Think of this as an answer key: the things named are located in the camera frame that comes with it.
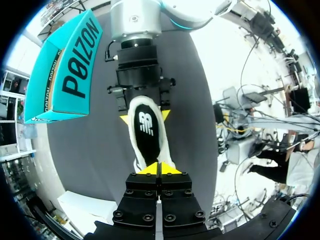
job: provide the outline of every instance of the table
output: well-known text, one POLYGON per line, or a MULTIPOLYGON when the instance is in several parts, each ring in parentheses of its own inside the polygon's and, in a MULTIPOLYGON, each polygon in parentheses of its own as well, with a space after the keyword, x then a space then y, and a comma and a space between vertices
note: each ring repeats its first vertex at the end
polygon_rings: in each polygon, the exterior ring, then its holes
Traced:
MULTIPOLYGON (((111 42, 110 14, 99 16, 103 34, 95 57, 90 114, 47 125, 52 158, 65 190, 84 196, 120 202, 134 151, 127 125, 119 118, 116 97, 107 88, 117 81, 117 62, 104 62, 111 42)), ((172 29, 161 16, 163 30, 172 29)), ((202 209, 210 213, 217 174, 215 117, 208 82, 191 36, 168 31, 158 39, 158 61, 163 75, 176 79, 171 90, 171 113, 165 121, 171 158, 188 172, 202 209)), ((118 43, 110 52, 116 54, 118 43)))

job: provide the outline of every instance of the white sneaker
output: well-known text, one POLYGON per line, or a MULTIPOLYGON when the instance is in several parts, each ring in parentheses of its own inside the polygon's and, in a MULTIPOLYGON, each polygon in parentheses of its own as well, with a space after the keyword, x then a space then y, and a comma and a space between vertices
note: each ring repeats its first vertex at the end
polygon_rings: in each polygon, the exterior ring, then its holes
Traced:
POLYGON ((170 156, 165 122, 159 107, 147 96, 137 96, 128 111, 129 135, 136 159, 136 173, 155 162, 176 168, 170 156))

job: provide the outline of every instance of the metal cylinder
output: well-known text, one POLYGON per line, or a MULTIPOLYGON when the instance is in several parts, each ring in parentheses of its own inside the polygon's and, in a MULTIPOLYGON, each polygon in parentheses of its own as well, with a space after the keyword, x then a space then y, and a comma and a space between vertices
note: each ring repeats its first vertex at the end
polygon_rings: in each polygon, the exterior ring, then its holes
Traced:
POLYGON ((153 39, 161 34, 160 12, 159 0, 112 0, 112 39, 153 39))

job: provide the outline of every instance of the black pants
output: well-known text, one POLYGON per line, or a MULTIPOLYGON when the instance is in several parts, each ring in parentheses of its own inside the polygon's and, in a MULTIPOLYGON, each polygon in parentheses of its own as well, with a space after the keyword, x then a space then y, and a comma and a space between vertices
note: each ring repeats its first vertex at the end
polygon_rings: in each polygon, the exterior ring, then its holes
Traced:
POLYGON ((261 154, 256 157, 259 159, 273 160, 278 164, 278 166, 267 167, 267 166, 253 165, 250 168, 251 172, 257 173, 277 183, 286 184, 288 167, 289 167, 289 160, 286 161, 286 153, 279 153, 276 151, 266 150, 266 151, 262 151, 261 154))

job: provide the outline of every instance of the teal shoe box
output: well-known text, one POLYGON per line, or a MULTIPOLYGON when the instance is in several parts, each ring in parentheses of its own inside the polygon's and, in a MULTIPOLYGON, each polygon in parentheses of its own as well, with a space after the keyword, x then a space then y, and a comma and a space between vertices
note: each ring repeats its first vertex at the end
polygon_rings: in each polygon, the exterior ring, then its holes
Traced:
POLYGON ((26 124, 87 116, 102 28, 91 10, 66 22, 44 42, 27 86, 26 124))

